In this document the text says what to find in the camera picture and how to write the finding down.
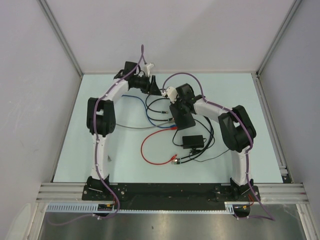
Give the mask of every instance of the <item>wire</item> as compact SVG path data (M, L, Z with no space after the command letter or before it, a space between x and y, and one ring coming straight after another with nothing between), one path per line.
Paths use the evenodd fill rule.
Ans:
M155 113L159 113L159 114L167 114L168 112L167 111L158 111L158 110L153 110L153 109L151 109L150 108L150 106L153 104L153 103L155 103L155 102L157 102L157 101L159 101L159 100L162 100L162 99L168 99L169 100L169 98L158 98L158 99L156 99L156 100L154 100L153 102L151 102L149 105L147 104L147 101L148 101L148 98L150 97L151 95L149 94L146 98L145 98L145 101L144 101L144 103L145 103L145 105L146 105L146 109L147 110L150 110L150 111L152 111L152 112L155 112Z
M255 200L250 194L248 195L248 197L249 197L249 201L252 202L252 203L250 203L250 207L251 207L255 203Z
M212 132L214 131L214 130L213 130L214 128L212 127L212 124L211 124L210 119L207 118L206 116L205 116L204 118L205 118L205 120L207 120L207 122L209 123L209 125L210 125L210 133L212 133ZM190 158L190 159L188 159L188 160L186 160L186 161L180 161L180 164L188 163L188 162L196 159L197 157L201 156L201 155L209 148L210 143L212 142L212 140L213 140L213 134L210 134L209 140L207 141L207 144L205 145L205 147L204 147L203 149L201 149L199 152L193 153L193 154L191 154L191 155L189 154L188 156L181 157L180 160L186 159L186 158L190 158L190 157L193 157L193 156L195 156L195 155L197 155L197 156L195 156L195 157L193 157L193 158Z
M126 129L143 130L143 129L154 129L154 128L158 128L158 127L160 127L160 126L162 126L162 125L170 124L170 123L172 123L172 121L167 121L167 122L164 122L164 123L155 125L155 126L145 126L145 127L125 126L125 125L121 125L121 124L119 124L119 123L117 123L116 125L119 126L119 127L122 127L122 128L126 128Z
M98 143L100 141L99 139L99 135L98 135L98 131L97 131L97 110L98 110L98 105L99 105L99 102L105 98L105 96L107 94L109 94L112 89L114 89L114 87L116 85L118 85L120 82L124 81L124 79L128 76L130 76L130 74L134 73L137 68L139 67L140 65L140 62L141 60L143 59L143 61L145 62L145 57L144 57L144 52L145 52L145 46L142 44L141 45L141 56L140 56L140 59L139 61L137 62L136 66L130 71L128 72L126 75L124 75L122 78L120 78L119 80L117 80L106 92L103 96L99 97L96 102L95 102L95 105L94 105L94 109L93 109L93 132L94 134L96 135L96 142ZM95 164L95 171L101 181L101 183L105 186L106 189L108 189L108 191L114 196L116 202L117 202L117 208L116 208L116 211L112 214L109 214L108 216L105 216L105 217L101 217L103 219L109 219L109 218L112 218L113 216L115 216L118 211L120 210L120 201L119 201L119 198L117 197L117 195L115 194L115 192L105 183L105 180L102 178L101 174L100 174L100 171L99 171L99 164L98 164L98 144L95 144L95 148L94 148L94 164Z
M250 179L249 179L249 165L250 165L250 161L249 161L249 151L253 148L254 146L254 142L253 142L253 139L251 138L248 130L246 129L244 123L241 121L241 119L237 116L237 114L235 114L231 109L227 108L227 107L224 107L220 104L217 104L215 102L212 102L212 101L208 101L204 95L204 90L202 88L202 85L200 83L200 81L194 76L192 75L191 73L188 73L188 72L177 72L175 74L172 74L171 76L169 76L163 83L163 86L162 86L162 91L165 89L165 86L166 86L166 83L169 79L171 79L172 77L176 76L176 75L188 75L190 77L192 77L194 80L196 80L196 82L198 83L199 85L199 88L200 88L200 92L201 92L201 96L202 96L202 99L205 103L207 104L210 104L210 105L213 105L217 108L220 108L224 111L227 111L229 112L230 114L232 114L234 116L234 118L237 120L237 122L240 124L240 126L242 127L245 135L247 136L248 140L249 140L249 145L250 147L248 149L245 150L245 161L246 161L246 170L245 170L245 178L246 178L246 181L247 181L247 184L250 188L250 191L252 192L252 194L254 195L255 199L257 200L257 202L260 204L260 206L263 208L263 210L265 211L265 213L269 216L262 216L262 215L253 215L253 216L248 216L248 217L244 217L244 219L247 219L247 218L252 218L252 219L258 219L258 218L261 218L261 219L268 219L268 220L272 220L272 221L275 221L276 219L273 217L273 215L268 211L268 209L262 204L262 202L260 201L260 199L258 198L258 196L255 194L255 191L250 183Z
M176 137L176 135L177 135L177 132L178 132L178 128L176 129L176 131L175 131L175 133L174 133L174 135L173 135L172 143L173 143L174 145L178 146L178 147L182 147L182 146L183 146L182 144L181 144L181 145L179 145L179 144L176 144L176 143L174 142L175 137Z
M171 159L170 159L169 161L162 162L162 163L155 163L155 162L148 161L148 160L145 158L144 153L143 153L144 144L145 144L146 140L147 140L148 138L150 138L152 135L155 135L155 134L160 133L160 132L163 132L163 131L176 130L176 129L177 129L177 127L174 126L174 127L171 127L171 128L158 130L158 131L155 131L154 133L151 133L149 136L147 136L147 137L143 140L143 142L141 143L140 152L141 152L141 156L143 157L143 159L144 159L147 163L152 164L152 165L164 165L164 164L170 163L173 159L176 158L177 155L175 154L174 156L171 157Z
M151 125L152 125L152 126L154 126L154 127L158 127L158 128L160 128L160 129L169 129L169 128L171 128L171 127L175 127L175 126L176 126L175 124L174 124L174 125L171 125L171 126L159 126L159 125L154 124L154 123L150 120L150 118L149 118L149 116L148 116L148 113L147 113L147 106L145 105L145 102L142 100L142 98L141 98L141 97L133 96L133 95L126 95L126 94L123 94L122 96L123 96L123 97L130 97L130 98L139 99L139 100L142 102L143 106L144 106L144 109L145 109L145 115L146 115L146 117L147 117L147 119L148 119L149 123L151 123Z
M197 120L197 119L195 119L195 121L197 121L198 123L200 123L208 132L209 132L209 134L210 135L212 135L212 137L213 137L213 143L212 143L212 145L211 146L209 146L207 149L209 149L209 148L211 148L215 143L216 143L216 139L215 139L215 136L214 136L214 128L212 128L212 132L213 133L211 133L211 131L202 123L202 122L200 122L199 120Z
M197 160L197 159L193 159L193 160L197 161L198 163L203 163L203 162L208 161L208 160L217 159L218 157L220 157L221 155L225 154L225 153L228 152L229 150L230 150L230 149L224 151L223 153L219 154L218 156L211 157L211 158L208 158L208 159L206 159L206 160L202 160L202 161L199 161L199 160Z

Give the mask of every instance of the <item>gray wall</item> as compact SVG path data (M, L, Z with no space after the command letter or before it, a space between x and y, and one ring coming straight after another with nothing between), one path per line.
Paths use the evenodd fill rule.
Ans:
M36 0L0 7L0 239L49 181L80 78Z
M261 80L287 164L320 223L320 1L305 0Z

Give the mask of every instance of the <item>cable connector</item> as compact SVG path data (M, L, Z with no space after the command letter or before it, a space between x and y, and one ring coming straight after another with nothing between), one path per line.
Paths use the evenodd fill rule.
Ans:
M155 66L153 62L147 63L143 66L144 73L149 77L151 69Z
M172 160L172 164L174 164L174 165L178 165L178 164L180 164L180 158L174 158L173 160Z

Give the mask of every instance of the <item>purple cable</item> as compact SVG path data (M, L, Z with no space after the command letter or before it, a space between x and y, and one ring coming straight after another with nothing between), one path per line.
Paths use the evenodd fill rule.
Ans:
M94 130L94 133L96 135L96 141L98 142L99 141L99 137L98 137L98 132L97 132L97 110L98 110L98 104L99 102L107 95L111 92L111 90L116 86L118 85L121 81L123 81L127 76L129 76L130 74L134 73L136 71L136 69L138 68L140 62L142 60L145 61L145 58L144 58L144 51L145 51L145 47L144 45L142 44L141 45L141 56L140 56L140 59L137 63L137 65L130 71L128 72L125 76L123 76L122 78L120 78L118 81L116 81L109 89L108 91L106 91L106 93L98 98L98 100L95 102L95 105L94 105L94 111L93 111L93 130ZM95 150L94 150L94 163L95 163L95 170L96 170L96 173L100 179L100 181L102 182L102 184L108 189L108 191L114 196L116 202L117 202L117 209L114 213L112 214L109 214L105 217L100 217L102 219L109 219L109 218L112 218L113 216L115 216L117 214L117 212L120 210L120 201L117 197L117 195L114 193L114 191L112 191L112 189L105 183L104 179L102 178L100 172L99 172L99 168L98 168L98 158L97 158L97 155L98 155L98 144L95 145Z
M262 202L260 201L260 199L258 198L258 196L256 196L255 191L254 191L254 189L253 189L253 187L252 187L252 185L251 185L251 183L250 183L250 179L249 179L249 165L250 165L250 164L249 164L249 151L253 148L254 143L253 143L253 140L252 140L249 132L247 131L244 123L240 120L240 118L239 118L231 109L229 109L229 108L227 108L227 107L224 107L224 106L222 106L222 105L219 105L219 104L217 104L217 103L208 101L208 100L206 99L205 95L204 95L204 91L203 91L203 88L202 88L202 86L201 86L200 81L199 81L194 75L192 75L191 73L187 73L187 72L177 72L177 73L172 74L171 76L169 76L169 77L164 81L164 83L163 83L163 86L162 86L162 92L163 92L163 93L164 93L165 85L166 85L167 81L168 81L169 79L171 79L172 77L176 76L176 75L188 75L188 76L194 78L194 79L197 81L197 83L198 83L198 85L199 85L199 87L200 87L202 99L203 99L207 104L211 104L211 105L213 105L213 106L216 106L216 107L218 107L218 108L220 108L220 109L222 109L222 110L226 110L226 111L228 111L229 113L231 113L231 114L235 117L235 119L238 121L238 123L240 124L240 126L243 128L246 136L247 136L248 139L249 139L250 147L245 151L245 159L246 159L246 173L245 173L245 177L246 177L246 181L247 181L248 186L249 186L252 194L254 195L255 199L258 201L258 203L259 203L260 206L263 208L263 210L265 211L265 213L266 213L267 215L269 215L269 217L267 217L267 216L261 216L261 215L253 215L253 216L248 216L248 217L238 217L236 214L234 214L234 216L235 216L237 219L249 219L249 218L251 218L251 219L257 219L257 218L262 218L262 219L268 219L268 220L275 221L275 218L272 216L272 214L271 214L271 213L268 211L268 209L266 209L266 207L262 204Z
M93 216L92 214L85 214L85 215L81 215L81 216L78 216L74 219L71 219L69 221L66 221L66 222L62 222L62 223L54 223L54 222L51 222L50 219L49 219L49 216L46 217L46 221L52 225L52 226L56 226L56 227L61 227L61 226L65 226L65 225L68 225L68 224L71 224L79 219L83 219L83 218L86 218L86 217L89 217L89 216Z
M134 69L132 69L128 74L126 74L125 76L123 76L122 78L120 78L118 81L116 81L109 89L108 91L106 91L106 93L98 98L98 100L95 102L95 105L94 105L94 112L93 112L93 130L94 130L94 133L96 135L96 141L98 142L99 141L99 137L98 137L98 132L97 132L97 110L98 110L98 104L99 102L107 95L111 92L111 90L116 86L118 85L122 80L124 80L127 76L129 76L130 74L132 74L139 66L139 64L141 63L141 61L143 60L144 63L146 63L146 60L145 60L145 57L144 57L144 51L145 51L145 46L142 44L141 45L141 56L140 56L140 59L137 63L137 65L134 67ZM115 194L114 191L112 191L112 189L105 183L104 179L102 178L100 172L99 172L99 168L98 168L98 144L95 145L95 149L94 149L94 163L95 163L95 170L96 170L96 173L100 179L100 181L102 182L102 184L108 189L108 191L114 196L115 200L116 200L116 203L117 203L117 208L116 208L116 211L113 212L113 213L110 213L109 215L107 216L98 216L99 219L110 219L112 217L114 217L118 211L120 210L120 201L119 201L119 198L117 197L117 195ZM49 217L47 217L47 221L50 225L53 225L53 226L64 226L64 225L68 225L74 221L77 221L79 219L82 219L82 218L85 218L85 217L89 217L89 216L92 216L92 214L85 214L85 215L81 215L79 217L76 217L70 221L67 221L67 222L62 222L62 223L53 223L49 220Z

